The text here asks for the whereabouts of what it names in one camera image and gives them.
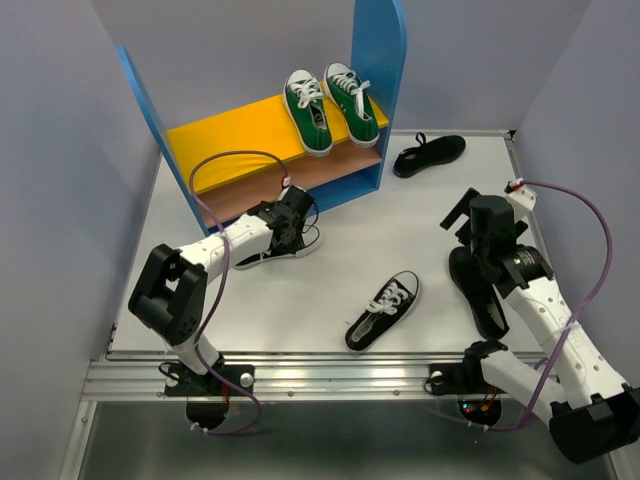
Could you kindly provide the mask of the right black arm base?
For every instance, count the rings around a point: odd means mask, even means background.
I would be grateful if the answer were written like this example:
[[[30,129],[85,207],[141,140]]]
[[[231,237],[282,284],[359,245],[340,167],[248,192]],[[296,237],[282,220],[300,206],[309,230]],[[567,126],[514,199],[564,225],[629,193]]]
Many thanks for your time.
[[[434,396],[493,393],[495,388],[484,379],[479,364],[432,363],[423,389]]]

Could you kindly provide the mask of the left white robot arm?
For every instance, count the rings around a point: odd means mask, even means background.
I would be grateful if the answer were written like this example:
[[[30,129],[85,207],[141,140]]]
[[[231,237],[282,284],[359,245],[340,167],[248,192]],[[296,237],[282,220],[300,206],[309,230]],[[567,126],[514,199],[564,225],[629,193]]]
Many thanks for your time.
[[[199,393],[215,392],[223,371],[219,352],[198,330],[208,285],[233,268],[260,260],[299,258],[315,249],[305,226],[315,199],[289,186],[274,202],[260,202],[222,232],[177,249],[166,244],[149,254],[128,302],[129,311],[153,330],[188,371]]]

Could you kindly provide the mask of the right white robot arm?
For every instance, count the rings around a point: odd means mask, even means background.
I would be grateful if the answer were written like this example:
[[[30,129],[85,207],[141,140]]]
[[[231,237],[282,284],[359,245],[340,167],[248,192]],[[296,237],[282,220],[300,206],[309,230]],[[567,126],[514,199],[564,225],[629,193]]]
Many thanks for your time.
[[[536,204],[531,187],[517,180],[502,196],[469,189],[441,222],[448,230],[467,218],[448,267],[482,338],[460,362],[431,365],[424,388],[435,396],[506,393],[524,408],[520,425],[537,417],[561,454],[581,464],[638,441],[639,390],[591,341],[578,322],[584,308],[567,305],[543,254],[519,243]],[[533,334],[545,365],[525,364],[502,343],[504,305]]]

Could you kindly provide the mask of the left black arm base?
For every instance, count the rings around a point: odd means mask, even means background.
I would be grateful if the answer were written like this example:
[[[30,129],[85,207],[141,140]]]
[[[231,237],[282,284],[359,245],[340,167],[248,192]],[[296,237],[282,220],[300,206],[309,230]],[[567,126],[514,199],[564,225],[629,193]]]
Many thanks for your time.
[[[165,361],[158,365],[165,377],[164,394],[167,397],[221,397],[240,396],[210,373],[198,375],[179,361]],[[221,365],[218,373],[228,381],[240,385],[242,376],[254,376],[255,368],[248,364]]]

